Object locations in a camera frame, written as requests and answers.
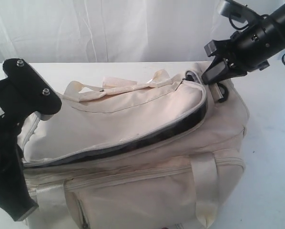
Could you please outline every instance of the black cable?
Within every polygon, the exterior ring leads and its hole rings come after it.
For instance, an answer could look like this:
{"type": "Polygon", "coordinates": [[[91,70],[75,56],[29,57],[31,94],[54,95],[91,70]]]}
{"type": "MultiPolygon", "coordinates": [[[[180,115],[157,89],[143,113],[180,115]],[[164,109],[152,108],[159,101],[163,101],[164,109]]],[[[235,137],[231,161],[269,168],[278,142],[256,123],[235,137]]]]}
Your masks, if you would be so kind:
{"type": "Polygon", "coordinates": [[[229,20],[229,23],[231,24],[231,26],[232,26],[235,30],[244,30],[244,29],[246,29],[246,28],[249,26],[249,24],[246,24],[246,25],[243,26],[243,27],[237,27],[237,26],[234,24],[234,22],[233,22],[232,13],[229,14],[228,20],[229,20]]]}
{"type": "MultiPolygon", "coordinates": [[[[261,17],[263,18],[268,18],[272,25],[274,26],[274,28],[277,30],[279,36],[280,36],[280,39],[285,43],[285,37],[283,36],[283,34],[281,33],[280,29],[279,29],[279,23],[275,21],[275,19],[273,19],[270,15],[268,14],[264,14],[264,15],[261,15],[261,17]]],[[[285,54],[282,56],[281,58],[281,61],[282,63],[284,64],[285,66],[285,54]]]]}

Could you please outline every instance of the bolt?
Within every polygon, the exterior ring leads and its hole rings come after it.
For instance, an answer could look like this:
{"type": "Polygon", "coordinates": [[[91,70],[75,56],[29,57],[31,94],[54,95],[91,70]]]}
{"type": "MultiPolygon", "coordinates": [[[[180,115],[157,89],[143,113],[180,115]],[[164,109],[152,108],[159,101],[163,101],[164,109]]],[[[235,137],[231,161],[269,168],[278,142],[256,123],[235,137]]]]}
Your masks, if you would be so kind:
{"type": "Polygon", "coordinates": [[[44,88],[44,89],[43,89],[42,95],[48,96],[48,95],[50,95],[50,94],[51,94],[51,92],[50,92],[50,90],[49,90],[48,88],[44,88]]]}
{"type": "Polygon", "coordinates": [[[18,60],[17,61],[17,66],[18,67],[23,67],[24,66],[24,61],[23,60],[18,60]]]}

